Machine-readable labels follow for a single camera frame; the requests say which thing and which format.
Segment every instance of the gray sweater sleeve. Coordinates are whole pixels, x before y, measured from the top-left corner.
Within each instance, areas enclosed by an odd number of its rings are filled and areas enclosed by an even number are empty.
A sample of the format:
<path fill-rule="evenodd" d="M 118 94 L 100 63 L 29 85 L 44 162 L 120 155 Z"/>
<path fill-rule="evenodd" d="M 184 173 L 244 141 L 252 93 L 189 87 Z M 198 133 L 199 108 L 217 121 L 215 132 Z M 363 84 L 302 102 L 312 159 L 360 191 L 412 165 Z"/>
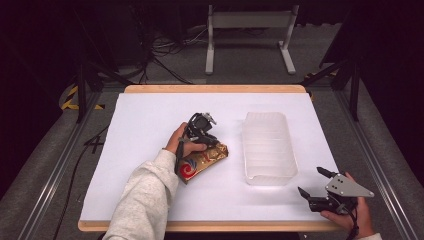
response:
<path fill-rule="evenodd" d="M 178 186 L 175 154 L 161 150 L 131 174 L 103 239 L 162 240 Z"/>

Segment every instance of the yellow tape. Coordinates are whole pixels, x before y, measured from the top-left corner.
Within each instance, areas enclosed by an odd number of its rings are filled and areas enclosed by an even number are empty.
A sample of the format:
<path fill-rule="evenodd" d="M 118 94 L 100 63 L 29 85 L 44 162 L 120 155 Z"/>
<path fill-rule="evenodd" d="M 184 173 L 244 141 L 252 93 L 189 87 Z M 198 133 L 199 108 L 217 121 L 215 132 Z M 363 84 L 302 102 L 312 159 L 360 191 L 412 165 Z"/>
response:
<path fill-rule="evenodd" d="M 304 77 L 304 78 L 311 78 L 311 77 L 313 77 L 315 74 L 317 74 L 317 73 L 308 73 L 308 74 L 306 74 L 306 75 L 305 75 L 305 77 Z M 325 77 L 335 77 L 335 76 L 336 76 L 336 74 L 337 74 L 337 72 L 336 72 L 336 71 L 334 71 L 334 72 L 332 72 L 332 73 L 330 73 L 330 74 L 328 74 L 328 75 L 325 75 Z"/>
<path fill-rule="evenodd" d="M 68 96 L 65 99 L 65 103 L 63 103 L 63 105 L 61 107 L 62 110 L 65 110 L 65 109 L 78 110 L 79 109 L 79 106 L 78 105 L 71 104 L 72 99 L 74 98 L 74 95 L 77 92 L 78 92 L 78 86 L 75 83 L 74 86 L 69 91 L 69 94 L 68 94 Z M 103 110 L 103 109 L 105 109 L 105 107 L 106 106 L 104 104 L 98 104 L 98 105 L 96 105 L 94 107 L 94 109 L 96 109 L 96 110 Z"/>
<path fill-rule="evenodd" d="M 312 92 L 309 92 L 309 97 L 311 98 L 311 102 L 314 101 L 314 94 Z"/>

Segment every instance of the wooden table edge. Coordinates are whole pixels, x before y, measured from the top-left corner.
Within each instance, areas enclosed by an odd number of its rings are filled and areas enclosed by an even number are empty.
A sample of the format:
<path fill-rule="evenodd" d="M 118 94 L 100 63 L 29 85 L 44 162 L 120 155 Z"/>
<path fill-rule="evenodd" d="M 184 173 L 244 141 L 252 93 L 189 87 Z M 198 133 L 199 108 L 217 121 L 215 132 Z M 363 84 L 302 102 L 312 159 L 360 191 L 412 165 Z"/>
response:
<path fill-rule="evenodd" d="M 109 221 L 79 221 L 83 232 L 105 232 Z M 167 232 L 330 232 L 340 231 L 330 221 L 169 221 Z"/>
<path fill-rule="evenodd" d="M 306 93 L 302 85 L 130 85 L 124 93 Z"/>

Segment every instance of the metal rod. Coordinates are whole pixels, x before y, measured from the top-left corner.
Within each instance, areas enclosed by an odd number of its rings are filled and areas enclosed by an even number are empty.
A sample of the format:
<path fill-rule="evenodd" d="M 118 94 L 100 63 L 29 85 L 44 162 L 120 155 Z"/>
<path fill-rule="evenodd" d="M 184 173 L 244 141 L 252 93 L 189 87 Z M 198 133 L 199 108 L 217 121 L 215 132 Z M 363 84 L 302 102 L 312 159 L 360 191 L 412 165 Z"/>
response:
<path fill-rule="evenodd" d="M 355 132 L 359 143 L 361 144 L 362 150 L 366 155 L 366 164 L 377 184 L 380 193 L 387 205 L 387 208 L 392 215 L 392 218 L 398 227 L 399 233 L 403 239 L 416 239 L 418 237 L 406 216 L 393 187 L 389 183 L 383 169 L 378 161 L 377 156 L 374 154 L 359 122 L 355 121 L 349 111 L 349 102 L 346 96 L 341 91 L 334 91 L 339 104 L 341 105 L 346 118 L 349 120 L 349 124 Z"/>
<path fill-rule="evenodd" d="M 60 155 L 56 166 L 54 167 L 52 173 L 50 174 L 49 179 L 41 191 L 41 194 L 35 204 L 30 216 L 28 217 L 18 239 L 32 239 L 36 233 L 44 214 L 47 211 L 47 208 L 50 205 L 51 200 L 56 193 L 56 190 L 60 184 L 60 181 L 65 173 L 66 167 L 69 163 L 69 157 L 72 154 L 72 151 L 75 147 L 76 142 L 78 141 L 87 120 L 90 117 L 91 112 L 94 109 L 94 106 L 99 99 L 100 93 L 92 93 L 89 98 L 88 111 L 85 114 L 84 118 L 80 123 L 77 123 L 74 129 L 71 132 L 68 142 L 65 145 L 65 148 Z"/>

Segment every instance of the plastic packaging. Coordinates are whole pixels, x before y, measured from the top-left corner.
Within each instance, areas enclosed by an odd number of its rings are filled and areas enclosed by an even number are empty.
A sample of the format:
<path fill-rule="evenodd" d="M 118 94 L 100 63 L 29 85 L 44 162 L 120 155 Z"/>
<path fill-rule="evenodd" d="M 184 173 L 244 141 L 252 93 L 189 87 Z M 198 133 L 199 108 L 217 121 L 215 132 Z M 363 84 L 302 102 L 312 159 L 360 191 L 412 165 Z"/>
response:
<path fill-rule="evenodd" d="M 246 181 L 286 185 L 298 172 L 286 117 L 280 112 L 249 112 L 242 126 Z"/>

